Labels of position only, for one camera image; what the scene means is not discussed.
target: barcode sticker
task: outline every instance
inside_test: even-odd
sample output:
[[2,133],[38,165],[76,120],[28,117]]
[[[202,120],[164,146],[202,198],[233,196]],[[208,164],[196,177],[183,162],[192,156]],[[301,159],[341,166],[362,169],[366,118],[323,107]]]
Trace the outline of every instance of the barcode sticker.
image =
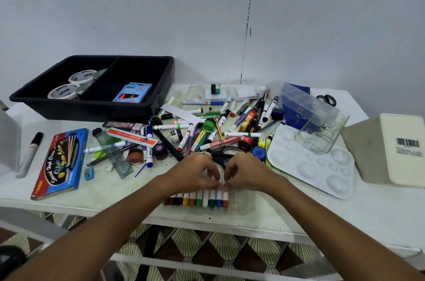
[[419,148],[419,140],[396,138],[397,140],[397,153],[411,156],[423,157],[423,153]]

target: person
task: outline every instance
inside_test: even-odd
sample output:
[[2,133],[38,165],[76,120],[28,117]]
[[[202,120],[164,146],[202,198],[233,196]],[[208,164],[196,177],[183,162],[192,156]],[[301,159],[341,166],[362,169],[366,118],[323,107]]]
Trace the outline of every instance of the person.
[[[204,170],[217,181],[203,178]],[[210,155],[191,154],[163,175],[62,236],[7,281],[90,281],[131,232],[166,198],[177,193],[229,188],[264,192],[299,223],[345,281],[425,280],[418,270],[275,173],[252,154],[226,165],[224,186]]]

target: black plastic tray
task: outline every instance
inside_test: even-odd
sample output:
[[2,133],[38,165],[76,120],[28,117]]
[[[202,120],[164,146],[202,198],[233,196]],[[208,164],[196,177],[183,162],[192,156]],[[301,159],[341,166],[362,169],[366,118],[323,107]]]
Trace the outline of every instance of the black plastic tray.
[[[54,88],[79,71],[107,69],[79,100],[48,99]],[[147,123],[163,104],[174,80],[171,56],[74,55],[52,66],[10,96],[46,119]],[[112,102],[129,82],[151,83],[141,103]]]

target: left hand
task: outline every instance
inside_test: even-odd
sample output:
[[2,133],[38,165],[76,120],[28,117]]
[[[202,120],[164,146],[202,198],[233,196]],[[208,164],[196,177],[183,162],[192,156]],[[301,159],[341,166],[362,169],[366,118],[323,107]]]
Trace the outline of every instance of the left hand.
[[[209,180],[202,173],[207,169]],[[208,154],[193,153],[163,175],[173,194],[218,189],[221,187],[217,165]]]

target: white tape roll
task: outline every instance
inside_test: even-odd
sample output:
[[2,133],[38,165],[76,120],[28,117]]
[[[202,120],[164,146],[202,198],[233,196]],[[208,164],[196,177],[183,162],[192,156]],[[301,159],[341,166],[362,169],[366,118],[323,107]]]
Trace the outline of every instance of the white tape roll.
[[68,79],[68,82],[75,85],[81,85],[84,83],[93,82],[94,78],[93,75],[96,73],[95,70],[85,70],[78,73],[75,73],[74,75],[71,75]]
[[75,84],[65,84],[58,86],[56,89],[53,89],[47,95],[48,99],[64,99],[72,100],[78,97],[77,95],[77,85]]

